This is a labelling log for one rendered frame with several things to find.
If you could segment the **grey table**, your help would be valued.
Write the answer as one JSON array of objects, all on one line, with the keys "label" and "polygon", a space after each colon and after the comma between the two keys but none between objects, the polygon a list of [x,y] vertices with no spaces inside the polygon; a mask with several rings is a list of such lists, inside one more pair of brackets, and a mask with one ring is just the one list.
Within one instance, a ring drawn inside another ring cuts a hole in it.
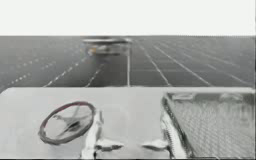
[{"label": "grey table", "polygon": [[[166,93],[252,93],[247,87],[107,87],[10,88],[0,93],[0,159],[15,160],[178,160],[167,150],[141,146],[161,139],[161,99]],[[103,137],[124,144],[81,159],[88,132],[70,143],[53,146],[38,137],[41,121],[54,109],[74,101],[101,110]]]}]

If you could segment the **grey mesh tray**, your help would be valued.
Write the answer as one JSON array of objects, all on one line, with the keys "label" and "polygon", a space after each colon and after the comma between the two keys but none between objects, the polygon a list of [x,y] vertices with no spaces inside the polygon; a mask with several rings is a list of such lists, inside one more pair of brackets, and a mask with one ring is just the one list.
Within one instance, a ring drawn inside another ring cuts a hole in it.
[{"label": "grey mesh tray", "polygon": [[175,117],[186,159],[256,158],[252,93],[166,93],[162,110]]}]

